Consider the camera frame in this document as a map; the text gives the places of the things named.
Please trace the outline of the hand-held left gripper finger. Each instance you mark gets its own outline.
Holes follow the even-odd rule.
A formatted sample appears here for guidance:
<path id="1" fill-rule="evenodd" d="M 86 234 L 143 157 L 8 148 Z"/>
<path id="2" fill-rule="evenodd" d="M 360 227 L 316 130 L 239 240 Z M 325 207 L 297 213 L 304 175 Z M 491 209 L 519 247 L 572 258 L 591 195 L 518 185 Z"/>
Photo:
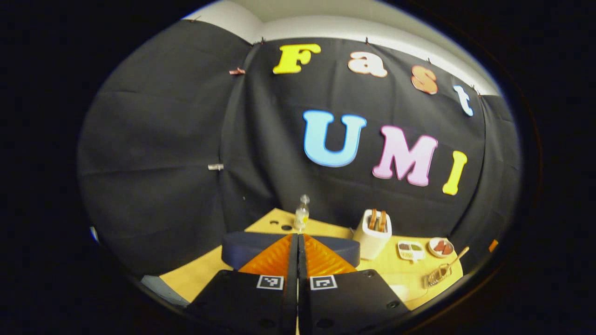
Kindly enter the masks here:
<path id="1" fill-rule="evenodd" d="M 315 275 L 307 269 L 314 252 L 298 237 L 298 332 L 301 335 L 372 335 L 410 309 L 374 269 Z"/>
<path id="2" fill-rule="evenodd" d="M 221 270 L 186 309 L 217 335 L 294 335 L 298 329 L 298 236 L 287 235 L 264 251 L 277 249 L 272 271 Z"/>

